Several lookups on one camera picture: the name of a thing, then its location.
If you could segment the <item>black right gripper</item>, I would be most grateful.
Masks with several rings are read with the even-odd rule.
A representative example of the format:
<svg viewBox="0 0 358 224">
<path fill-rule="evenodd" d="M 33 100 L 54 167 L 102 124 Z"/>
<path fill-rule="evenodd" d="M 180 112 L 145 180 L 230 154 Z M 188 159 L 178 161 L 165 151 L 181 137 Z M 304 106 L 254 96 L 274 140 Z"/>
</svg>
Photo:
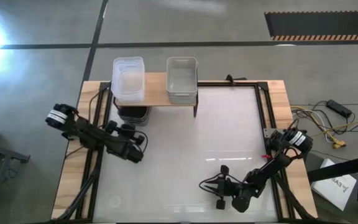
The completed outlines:
<svg viewBox="0 0 358 224">
<path fill-rule="evenodd" d="M 225 209 L 226 202 L 224 200 L 225 196 L 235 196 L 236 195 L 236 184 L 231 182 L 229 178 L 229 168 L 228 166 L 222 165 L 220 169 L 220 174 L 216 178 L 206 179 L 204 184 L 216 184 L 217 187 L 210 187 L 208 185 L 204 186 L 204 190 L 217 195 L 219 199 L 216 202 L 217 209 Z"/>
</svg>

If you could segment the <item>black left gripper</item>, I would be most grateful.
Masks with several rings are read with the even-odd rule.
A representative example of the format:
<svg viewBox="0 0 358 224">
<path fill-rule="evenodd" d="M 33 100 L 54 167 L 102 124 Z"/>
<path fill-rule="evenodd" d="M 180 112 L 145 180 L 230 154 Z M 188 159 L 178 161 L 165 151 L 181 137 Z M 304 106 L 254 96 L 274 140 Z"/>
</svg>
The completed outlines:
<svg viewBox="0 0 358 224">
<path fill-rule="evenodd" d="M 138 146 L 145 141 L 144 135 L 135 136 L 135 126 L 132 124 L 122 124 L 118 126 L 115 121 L 110 120 L 105 127 L 105 131 L 109 134 L 117 132 L 119 136 L 134 141 Z"/>
</svg>

